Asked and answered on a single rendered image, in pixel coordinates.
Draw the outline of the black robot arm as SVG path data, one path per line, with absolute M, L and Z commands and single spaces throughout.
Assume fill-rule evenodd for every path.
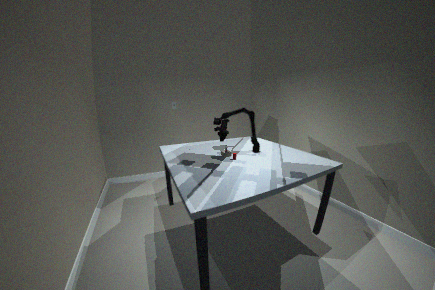
M 232 116 L 232 115 L 234 115 L 234 114 L 237 114 L 237 113 L 246 113 L 248 116 L 249 116 L 249 119 L 250 119 L 250 124 L 251 124 L 251 127 L 252 127 L 252 137 L 251 137 L 251 142 L 254 144 L 254 146 L 253 146 L 253 152 L 254 153 L 258 153 L 258 152 L 260 152 L 259 151 L 259 148 L 260 148 L 260 146 L 259 146 L 259 142 L 257 141 L 257 138 L 256 138 L 256 135 L 255 135 L 255 125 L 254 125 L 254 116 L 255 116 L 255 114 L 254 114 L 254 112 L 253 111 L 248 111 L 248 110 L 246 110 L 245 108 L 243 108 L 243 109 L 240 109 L 240 110 L 237 110 L 237 111 L 231 111 L 231 112 L 225 112 L 225 113 L 223 113 L 222 114 L 222 117 L 220 117 L 220 118 L 214 118 L 214 124 L 215 125 L 226 125 L 227 126 L 227 122 L 230 122 L 229 121 L 229 119 L 226 119 L 226 118 L 228 118 L 228 117 L 230 117 L 230 116 Z M 224 119 L 224 120 L 222 120 L 222 119 Z M 222 122 L 221 122 L 222 121 Z M 214 128 L 214 130 L 215 131 L 222 131 L 222 127 L 216 127 L 216 128 Z

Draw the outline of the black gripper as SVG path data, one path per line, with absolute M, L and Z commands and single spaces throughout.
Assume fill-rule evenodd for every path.
M 229 134 L 229 131 L 226 131 L 227 129 L 226 125 L 221 125 L 220 127 L 222 127 L 222 131 L 219 131 L 218 135 L 220 136 L 220 142 L 221 141 L 223 142 L 226 136 Z

